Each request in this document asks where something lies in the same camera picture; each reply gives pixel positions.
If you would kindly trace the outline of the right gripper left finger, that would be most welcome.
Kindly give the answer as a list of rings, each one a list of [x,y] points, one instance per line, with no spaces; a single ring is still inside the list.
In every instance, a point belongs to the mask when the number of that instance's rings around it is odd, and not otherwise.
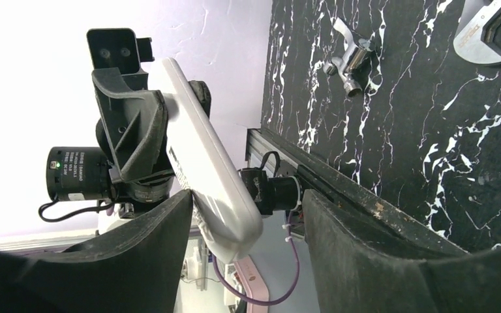
[[[184,190],[64,252],[0,252],[0,312],[173,312],[191,219]]]

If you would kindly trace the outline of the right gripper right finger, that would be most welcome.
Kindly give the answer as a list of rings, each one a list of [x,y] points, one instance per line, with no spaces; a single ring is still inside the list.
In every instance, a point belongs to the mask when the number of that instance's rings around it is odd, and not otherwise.
[[[322,312],[501,312],[501,248],[422,248],[315,190],[303,208]]]

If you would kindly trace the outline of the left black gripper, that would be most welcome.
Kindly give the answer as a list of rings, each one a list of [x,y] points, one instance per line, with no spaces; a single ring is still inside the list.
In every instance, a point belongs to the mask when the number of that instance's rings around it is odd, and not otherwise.
[[[95,128],[99,202],[131,203],[147,212],[169,198],[174,179],[166,156],[168,112],[159,90],[148,88],[149,74],[122,74],[118,68],[91,73],[100,120]],[[204,81],[189,85],[207,117],[211,93]]]

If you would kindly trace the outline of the white remote control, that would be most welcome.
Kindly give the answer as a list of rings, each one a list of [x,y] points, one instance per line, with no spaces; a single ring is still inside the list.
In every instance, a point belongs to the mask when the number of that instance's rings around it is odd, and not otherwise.
[[[213,255],[223,263],[246,257],[263,231],[262,216],[178,62],[158,60],[149,75],[168,112],[166,154]]]

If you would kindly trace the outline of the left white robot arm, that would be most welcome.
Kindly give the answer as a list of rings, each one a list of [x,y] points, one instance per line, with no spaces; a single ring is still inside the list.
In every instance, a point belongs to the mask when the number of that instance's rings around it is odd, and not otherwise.
[[[147,211],[163,202],[177,179],[192,194],[193,218],[210,241],[250,241],[275,211],[301,204],[296,177],[268,175],[265,164],[236,169],[199,99],[203,82],[188,81],[167,59],[159,88],[148,88],[138,65],[92,73],[100,119],[96,147],[54,147],[46,165],[52,203],[95,200],[93,210],[132,203]]]

